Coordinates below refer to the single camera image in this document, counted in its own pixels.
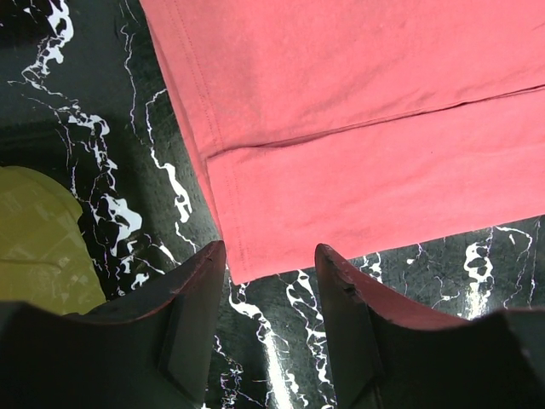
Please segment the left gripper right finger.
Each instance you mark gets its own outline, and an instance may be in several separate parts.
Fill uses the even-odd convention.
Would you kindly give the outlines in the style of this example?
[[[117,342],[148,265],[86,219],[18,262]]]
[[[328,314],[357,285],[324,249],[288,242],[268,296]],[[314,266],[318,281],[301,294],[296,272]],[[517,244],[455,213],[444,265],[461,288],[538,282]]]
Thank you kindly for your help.
[[[340,408],[541,408],[544,312],[445,314],[315,251],[331,372]]]

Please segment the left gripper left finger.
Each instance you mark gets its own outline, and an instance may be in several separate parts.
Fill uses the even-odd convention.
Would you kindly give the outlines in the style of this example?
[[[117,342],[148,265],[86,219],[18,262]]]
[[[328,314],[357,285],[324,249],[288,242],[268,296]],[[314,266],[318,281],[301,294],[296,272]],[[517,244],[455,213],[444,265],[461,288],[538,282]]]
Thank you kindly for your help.
[[[4,408],[199,408],[225,273],[220,241],[86,314],[1,305]]]

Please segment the salmon pink t shirt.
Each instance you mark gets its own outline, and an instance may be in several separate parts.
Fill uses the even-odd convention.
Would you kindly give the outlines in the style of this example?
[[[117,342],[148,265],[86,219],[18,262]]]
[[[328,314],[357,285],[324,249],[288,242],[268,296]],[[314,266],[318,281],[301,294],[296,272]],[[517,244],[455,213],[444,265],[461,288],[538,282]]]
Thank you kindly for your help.
[[[141,6],[234,282],[543,214],[543,2]]]

